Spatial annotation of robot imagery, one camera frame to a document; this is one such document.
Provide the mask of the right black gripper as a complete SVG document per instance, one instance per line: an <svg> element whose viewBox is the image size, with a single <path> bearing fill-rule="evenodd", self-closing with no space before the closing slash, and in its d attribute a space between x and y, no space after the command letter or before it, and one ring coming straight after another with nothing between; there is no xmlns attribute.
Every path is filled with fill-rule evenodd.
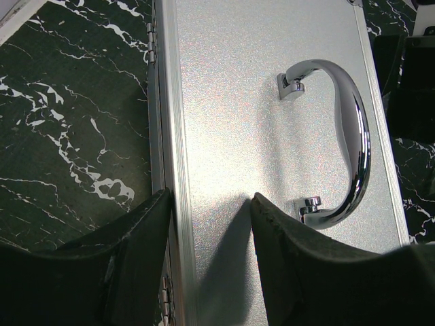
<svg viewBox="0 0 435 326"><path fill-rule="evenodd" d="M373 54L390 135L433 143L434 36L378 36Z"/></svg>

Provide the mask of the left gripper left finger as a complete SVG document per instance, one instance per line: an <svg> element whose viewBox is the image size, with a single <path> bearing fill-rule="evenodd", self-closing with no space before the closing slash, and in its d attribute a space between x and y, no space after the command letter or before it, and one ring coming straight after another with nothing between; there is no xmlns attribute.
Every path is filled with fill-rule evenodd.
<svg viewBox="0 0 435 326"><path fill-rule="evenodd" d="M1 324L151 325L171 207L171 192L162 189L56 250L2 245Z"/></svg>

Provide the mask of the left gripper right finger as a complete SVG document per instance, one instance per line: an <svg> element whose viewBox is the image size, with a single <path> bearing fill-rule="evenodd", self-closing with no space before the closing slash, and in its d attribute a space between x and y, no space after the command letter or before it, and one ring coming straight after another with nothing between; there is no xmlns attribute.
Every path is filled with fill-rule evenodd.
<svg viewBox="0 0 435 326"><path fill-rule="evenodd" d="M269 325L433 325L434 246L386 254L334 240L262 194L251 228Z"/></svg>

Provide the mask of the grey metal medicine case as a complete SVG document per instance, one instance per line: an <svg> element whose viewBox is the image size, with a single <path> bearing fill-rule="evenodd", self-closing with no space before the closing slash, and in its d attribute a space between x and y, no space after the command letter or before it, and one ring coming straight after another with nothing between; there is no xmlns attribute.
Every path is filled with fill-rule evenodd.
<svg viewBox="0 0 435 326"><path fill-rule="evenodd" d="M255 193L288 215L295 199L334 208L347 193L330 77L316 71L300 98L279 99L278 74L306 59L350 74L371 140L365 196L324 234L375 253L409 244L361 1L154 1L152 20L152 183L173 191L175 325L267 323Z"/></svg>

